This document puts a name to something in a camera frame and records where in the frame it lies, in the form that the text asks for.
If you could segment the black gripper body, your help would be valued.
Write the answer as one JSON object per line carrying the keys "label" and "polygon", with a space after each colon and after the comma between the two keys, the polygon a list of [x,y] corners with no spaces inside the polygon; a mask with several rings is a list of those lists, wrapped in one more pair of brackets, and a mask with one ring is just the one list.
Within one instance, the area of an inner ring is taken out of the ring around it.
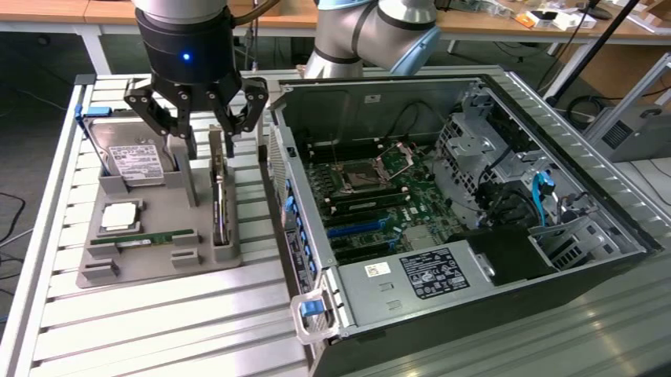
{"label": "black gripper body", "polygon": [[197,23],[170,24],[141,9],[134,11],[152,72],[173,84],[220,84],[241,89],[234,64],[232,14],[224,6],[214,16]]}

